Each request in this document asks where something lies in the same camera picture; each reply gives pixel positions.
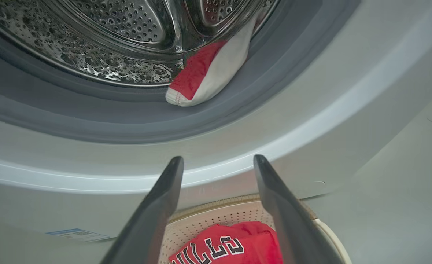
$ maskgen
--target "bulls jersey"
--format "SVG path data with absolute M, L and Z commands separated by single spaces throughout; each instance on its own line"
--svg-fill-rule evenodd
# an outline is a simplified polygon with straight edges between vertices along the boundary
M 261 222 L 213 225 L 169 258 L 171 264 L 282 264 L 278 237 Z

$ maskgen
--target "laundry basket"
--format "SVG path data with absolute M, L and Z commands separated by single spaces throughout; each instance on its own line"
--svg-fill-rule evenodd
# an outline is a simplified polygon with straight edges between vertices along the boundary
M 311 219 L 338 253 L 343 263 L 351 260 L 338 237 L 307 208 Z M 258 194 L 200 205 L 174 214 L 165 229 L 160 250 L 159 264 L 169 264 L 169 257 L 201 231 L 214 225 L 231 226 L 240 222 L 259 221 L 275 229 L 273 218 L 261 204 Z

